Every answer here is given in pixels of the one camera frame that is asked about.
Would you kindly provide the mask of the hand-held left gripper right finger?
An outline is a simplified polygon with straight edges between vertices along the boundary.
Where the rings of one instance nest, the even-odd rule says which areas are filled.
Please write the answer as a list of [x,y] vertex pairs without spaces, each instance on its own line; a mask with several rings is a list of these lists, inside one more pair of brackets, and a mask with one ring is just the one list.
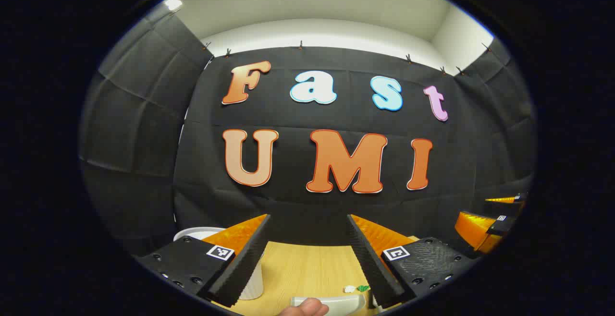
[[347,215],[346,226],[352,250],[382,308],[424,298],[477,263],[441,240],[411,240],[360,216]]

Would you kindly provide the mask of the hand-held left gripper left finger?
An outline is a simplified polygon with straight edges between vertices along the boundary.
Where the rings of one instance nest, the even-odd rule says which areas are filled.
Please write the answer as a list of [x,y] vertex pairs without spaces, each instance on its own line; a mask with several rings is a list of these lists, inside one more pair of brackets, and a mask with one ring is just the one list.
[[204,239],[185,235],[137,261],[189,295],[231,307],[264,253],[270,219],[257,216]]

